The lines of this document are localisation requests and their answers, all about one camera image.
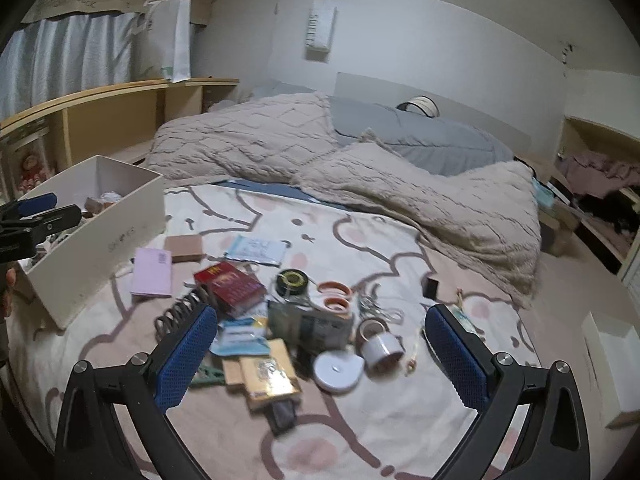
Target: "open box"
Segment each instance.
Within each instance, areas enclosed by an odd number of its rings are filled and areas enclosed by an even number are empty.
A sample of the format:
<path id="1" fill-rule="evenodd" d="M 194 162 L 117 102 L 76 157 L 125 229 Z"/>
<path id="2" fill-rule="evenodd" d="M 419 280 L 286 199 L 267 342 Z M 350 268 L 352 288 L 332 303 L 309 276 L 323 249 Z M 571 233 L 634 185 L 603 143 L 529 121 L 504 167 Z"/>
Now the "open box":
<path id="1" fill-rule="evenodd" d="M 115 191 L 123 198 L 56 245 L 26 275 L 60 328 L 66 328 L 116 267 L 164 230 L 162 176 L 94 156 L 50 178 L 24 197 L 53 192 L 58 206 Z"/>
<path id="2" fill-rule="evenodd" d="M 629 323 L 590 312 L 582 323 L 608 428 L 640 420 L 640 338 Z"/>

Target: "red box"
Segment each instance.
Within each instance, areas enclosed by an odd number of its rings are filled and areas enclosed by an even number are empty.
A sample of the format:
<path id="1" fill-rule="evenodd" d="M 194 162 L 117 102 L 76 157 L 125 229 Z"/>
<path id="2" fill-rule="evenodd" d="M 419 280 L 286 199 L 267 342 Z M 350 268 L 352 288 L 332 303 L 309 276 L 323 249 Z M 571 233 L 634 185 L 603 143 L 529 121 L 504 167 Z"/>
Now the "red box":
<path id="1" fill-rule="evenodd" d="M 231 317 L 240 317 L 259 303 L 267 289 L 229 262 L 220 262 L 193 275 L 196 285 L 204 287 L 214 306 Z"/>

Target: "shopping bag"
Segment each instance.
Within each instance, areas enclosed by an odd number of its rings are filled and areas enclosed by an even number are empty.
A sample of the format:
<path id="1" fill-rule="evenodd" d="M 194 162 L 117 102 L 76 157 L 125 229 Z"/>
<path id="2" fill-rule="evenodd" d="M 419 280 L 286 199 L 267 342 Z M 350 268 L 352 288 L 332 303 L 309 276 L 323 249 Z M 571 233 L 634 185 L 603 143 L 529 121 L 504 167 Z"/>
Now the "shopping bag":
<path id="1" fill-rule="evenodd" d="M 189 22 L 191 0 L 145 2 L 142 24 L 133 28 L 134 78 L 164 78 L 173 83 L 191 77 Z"/>

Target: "blue mesh pad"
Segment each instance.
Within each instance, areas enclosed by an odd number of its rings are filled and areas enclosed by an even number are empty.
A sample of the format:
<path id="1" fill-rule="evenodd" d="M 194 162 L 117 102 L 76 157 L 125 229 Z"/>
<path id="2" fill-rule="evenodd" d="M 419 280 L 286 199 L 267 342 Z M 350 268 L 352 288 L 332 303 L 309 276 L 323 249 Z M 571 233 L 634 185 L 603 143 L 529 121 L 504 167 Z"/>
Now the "blue mesh pad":
<path id="1" fill-rule="evenodd" d="M 58 204 L 55 193 L 46 193 L 33 198 L 25 198 L 18 202 L 18 213 L 21 216 L 31 216 L 43 211 L 53 209 Z"/>
<path id="2" fill-rule="evenodd" d="M 158 374 L 155 398 L 161 412 L 180 404 L 217 330 L 216 311 L 208 306 L 193 322 Z"/>
<path id="3" fill-rule="evenodd" d="M 424 331 L 462 403 L 478 412 L 484 410 L 489 402 L 486 375 L 436 308 L 427 311 Z"/>

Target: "green clip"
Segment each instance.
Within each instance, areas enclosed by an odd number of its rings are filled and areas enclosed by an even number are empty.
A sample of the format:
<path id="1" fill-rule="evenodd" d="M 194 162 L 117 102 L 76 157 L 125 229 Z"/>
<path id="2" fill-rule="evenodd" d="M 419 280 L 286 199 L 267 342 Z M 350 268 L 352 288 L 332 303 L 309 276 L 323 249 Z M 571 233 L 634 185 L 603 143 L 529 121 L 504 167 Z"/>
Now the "green clip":
<path id="1" fill-rule="evenodd" d="M 225 384 L 225 373 L 219 368 L 213 366 L 200 365 L 198 371 L 193 376 L 190 388 L 194 386 L 214 386 Z"/>

